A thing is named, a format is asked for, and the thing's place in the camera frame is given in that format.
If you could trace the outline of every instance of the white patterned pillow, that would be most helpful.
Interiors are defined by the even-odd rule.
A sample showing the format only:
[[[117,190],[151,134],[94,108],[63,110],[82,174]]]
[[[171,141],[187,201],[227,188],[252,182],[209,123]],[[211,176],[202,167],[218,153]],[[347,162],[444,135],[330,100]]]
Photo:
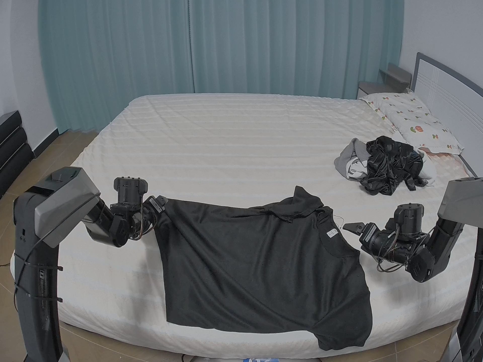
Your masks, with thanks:
[[[463,146],[451,134],[450,129],[433,117],[413,92],[376,93],[361,99],[393,128],[399,130],[414,148],[431,153],[461,154]]]

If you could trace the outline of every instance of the gray cloth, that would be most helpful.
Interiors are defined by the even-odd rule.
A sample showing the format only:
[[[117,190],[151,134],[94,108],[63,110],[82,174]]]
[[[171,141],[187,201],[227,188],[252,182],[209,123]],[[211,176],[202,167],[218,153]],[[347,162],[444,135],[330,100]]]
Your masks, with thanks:
[[[341,155],[334,160],[335,169],[345,178],[354,179],[349,178],[347,174],[347,163],[356,157],[359,158],[361,162],[367,161],[369,156],[370,155],[366,150],[366,144],[359,141],[357,138],[353,138],[351,143],[342,150]]]

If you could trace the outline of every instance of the white bed sheet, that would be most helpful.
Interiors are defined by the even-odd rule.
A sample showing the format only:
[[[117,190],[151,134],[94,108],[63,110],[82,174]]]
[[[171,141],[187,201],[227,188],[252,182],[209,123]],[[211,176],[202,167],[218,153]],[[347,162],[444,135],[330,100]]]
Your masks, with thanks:
[[[450,179],[465,177],[450,155],[432,157],[435,186],[370,196],[344,179],[333,161],[353,137],[370,141],[390,127],[360,100],[281,95],[189,94],[133,100],[73,165],[83,167],[107,204],[117,176],[148,181],[148,194],[250,207],[279,201],[303,186],[345,222],[379,226],[398,204],[425,206],[423,228],[436,221]],[[342,219],[335,218],[342,225]],[[343,232],[359,248],[358,237]],[[364,347],[323,351],[312,333],[229,333],[166,322],[162,263],[153,234],[112,248],[93,242],[80,224],[60,245],[61,320],[120,341],[204,357],[313,358],[381,346],[461,315],[476,229],[465,227],[448,268],[419,284],[403,270],[376,271],[362,252],[371,292],[372,332]]]

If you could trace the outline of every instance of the white headboard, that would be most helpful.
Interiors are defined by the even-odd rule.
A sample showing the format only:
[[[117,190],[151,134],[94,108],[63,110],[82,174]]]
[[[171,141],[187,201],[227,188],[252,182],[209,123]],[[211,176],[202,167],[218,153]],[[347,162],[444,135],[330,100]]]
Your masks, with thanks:
[[[420,52],[411,89],[464,146],[468,169],[483,176],[483,89]]]

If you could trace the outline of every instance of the shiny black fabric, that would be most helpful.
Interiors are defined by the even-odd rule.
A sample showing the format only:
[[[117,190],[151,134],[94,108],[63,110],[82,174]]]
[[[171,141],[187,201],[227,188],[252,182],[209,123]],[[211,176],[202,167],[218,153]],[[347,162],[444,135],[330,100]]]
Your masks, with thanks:
[[[263,207],[172,199],[165,207],[155,233],[168,322],[307,330],[324,350],[364,345],[372,313],[359,251],[318,197],[296,187],[293,197]]]
[[[371,195],[390,196],[403,181],[412,191],[416,186],[427,184],[425,179],[419,178],[423,159],[411,145],[381,136],[369,141],[366,149],[371,156],[367,161],[367,176],[360,184]]]

